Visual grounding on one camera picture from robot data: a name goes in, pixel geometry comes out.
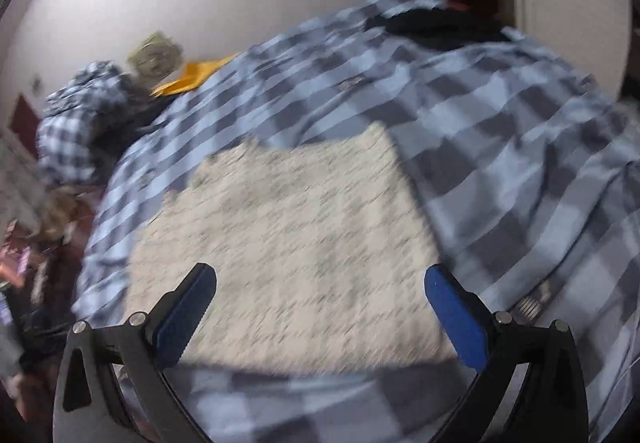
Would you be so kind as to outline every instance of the folded cloth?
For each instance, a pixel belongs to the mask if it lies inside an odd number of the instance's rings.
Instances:
[[[436,260],[379,125],[290,152],[244,142],[141,232],[126,310],[149,311],[204,262],[218,291],[183,359],[269,373],[441,360],[455,353],[422,285]]]
[[[47,98],[36,133],[47,184],[106,185],[120,156],[140,138],[139,127],[170,103],[152,103],[148,90],[112,62],[87,65]]]
[[[197,64],[187,64],[180,78],[156,87],[151,93],[153,96],[169,96],[171,94],[180,94],[200,87],[213,73],[218,71],[222,66],[228,64],[238,55],[231,55],[222,60],[211,60],[210,62],[199,62]]]
[[[451,8],[411,9],[390,18],[367,19],[365,30],[383,27],[391,35],[409,38],[428,49],[452,51],[482,42],[508,42],[498,21]]]

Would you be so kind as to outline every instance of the bundled plaid fabric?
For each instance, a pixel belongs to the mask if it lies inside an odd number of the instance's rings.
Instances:
[[[47,98],[38,127],[38,164],[51,185],[103,185],[117,156],[94,140],[140,110],[144,93],[112,62],[92,62]]]
[[[530,322],[571,325],[591,437],[602,438],[632,397],[640,352],[640,134],[588,77],[515,30],[447,53],[363,31],[369,17],[436,4],[370,0],[309,20],[176,100],[111,178],[76,313],[121,320],[136,229],[204,156],[247,134],[291,148],[382,121],[461,284],[492,311],[536,293]],[[178,367],[169,378],[216,442],[354,443],[427,441],[470,376],[450,361],[315,378]]]

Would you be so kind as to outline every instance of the beige cloth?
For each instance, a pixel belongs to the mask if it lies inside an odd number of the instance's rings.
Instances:
[[[208,158],[141,233],[127,314],[198,262],[218,291],[183,361],[314,373],[454,356],[423,291],[437,260],[383,128]]]

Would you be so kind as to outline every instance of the yellow-green object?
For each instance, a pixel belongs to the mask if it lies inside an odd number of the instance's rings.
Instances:
[[[187,64],[185,65],[180,78],[169,84],[164,84],[164,86],[158,87],[151,94],[153,96],[169,96],[171,94],[187,92],[188,90],[200,87],[207,78],[218,71],[222,66],[236,58],[236,56],[238,55],[231,55],[230,57],[223,58],[222,60]]]

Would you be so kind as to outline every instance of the metal screw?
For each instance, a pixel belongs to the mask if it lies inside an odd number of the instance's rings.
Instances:
[[[564,320],[556,320],[554,325],[558,331],[562,331],[562,333],[566,333],[569,330],[569,324],[567,324]]]
[[[84,320],[80,320],[79,322],[76,322],[71,329],[76,335],[78,333],[82,333],[86,329],[86,322]]]
[[[146,313],[139,311],[138,313],[133,313],[129,317],[129,324],[131,324],[132,326],[140,326],[145,323],[145,320],[146,320]]]
[[[498,324],[511,324],[513,317],[507,311],[498,311],[495,319],[498,320]]]

